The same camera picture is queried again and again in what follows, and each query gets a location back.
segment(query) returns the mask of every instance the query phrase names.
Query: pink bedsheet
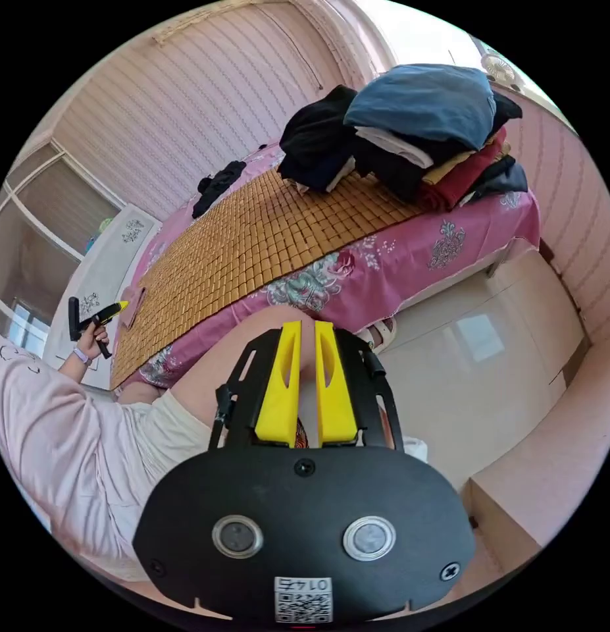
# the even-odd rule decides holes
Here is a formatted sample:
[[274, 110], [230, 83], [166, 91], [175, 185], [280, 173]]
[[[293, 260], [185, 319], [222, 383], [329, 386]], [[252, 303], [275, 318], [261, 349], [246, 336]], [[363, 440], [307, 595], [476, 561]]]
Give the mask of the pink bedsheet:
[[[281, 157], [277, 145], [258, 152], [237, 188], [272, 168]], [[133, 285], [189, 225], [193, 202], [163, 225], [145, 251]], [[162, 388], [172, 386], [228, 331], [268, 305], [292, 305], [316, 319], [360, 331], [394, 314], [422, 290], [514, 239], [531, 248], [539, 246], [540, 214], [530, 192], [486, 197], [452, 213], [412, 218], [326, 255], [229, 305], [154, 355], [125, 384], [144, 381]]]

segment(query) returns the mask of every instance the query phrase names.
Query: qr code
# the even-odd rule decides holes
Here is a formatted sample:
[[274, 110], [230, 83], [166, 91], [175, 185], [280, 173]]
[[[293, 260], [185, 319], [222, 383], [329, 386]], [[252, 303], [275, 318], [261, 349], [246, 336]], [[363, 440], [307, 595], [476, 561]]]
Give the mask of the qr code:
[[278, 623], [331, 623], [331, 580], [277, 577], [276, 621]]

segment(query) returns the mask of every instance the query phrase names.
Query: pile of clothes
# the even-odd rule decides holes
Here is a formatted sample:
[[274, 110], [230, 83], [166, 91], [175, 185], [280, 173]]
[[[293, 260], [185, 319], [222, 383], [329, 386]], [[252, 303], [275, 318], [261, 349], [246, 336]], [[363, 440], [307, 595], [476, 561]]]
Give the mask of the pile of clothes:
[[527, 191], [504, 125], [522, 110], [475, 68], [397, 66], [360, 92], [334, 88], [285, 127], [278, 167], [299, 191], [329, 192], [356, 170], [425, 211]]

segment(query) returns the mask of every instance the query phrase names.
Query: bamboo mat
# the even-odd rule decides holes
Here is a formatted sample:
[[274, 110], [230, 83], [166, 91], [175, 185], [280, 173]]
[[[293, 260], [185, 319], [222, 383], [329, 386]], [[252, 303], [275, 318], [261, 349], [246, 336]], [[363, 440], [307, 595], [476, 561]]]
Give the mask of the bamboo mat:
[[147, 292], [132, 328], [118, 328], [112, 388], [224, 307], [420, 212], [373, 176], [301, 195], [267, 171], [189, 226], [140, 280]]

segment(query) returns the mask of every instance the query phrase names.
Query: bracelet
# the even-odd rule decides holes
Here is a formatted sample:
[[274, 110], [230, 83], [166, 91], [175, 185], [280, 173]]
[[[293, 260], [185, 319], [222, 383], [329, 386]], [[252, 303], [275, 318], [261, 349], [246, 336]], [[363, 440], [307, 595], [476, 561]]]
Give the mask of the bracelet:
[[75, 347], [72, 353], [86, 366], [89, 367], [92, 364], [92, 360], [81, 350], [79, 347]]

